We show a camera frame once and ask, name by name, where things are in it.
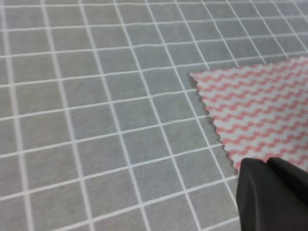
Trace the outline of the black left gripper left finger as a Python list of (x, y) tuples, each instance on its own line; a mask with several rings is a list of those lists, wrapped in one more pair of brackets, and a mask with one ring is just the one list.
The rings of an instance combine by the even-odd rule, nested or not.
[(241, 162), (236, 192), (241, 229), (306, 231), (308, 201), (299, 200), (266, 162), (253, 158)]

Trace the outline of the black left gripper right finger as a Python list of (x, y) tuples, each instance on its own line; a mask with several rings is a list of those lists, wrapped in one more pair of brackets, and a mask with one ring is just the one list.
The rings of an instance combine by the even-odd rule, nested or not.
[(266, 164), (299, 200), (308, 200), (308, 173), (306, 171), (277, 157), (269, 158)]

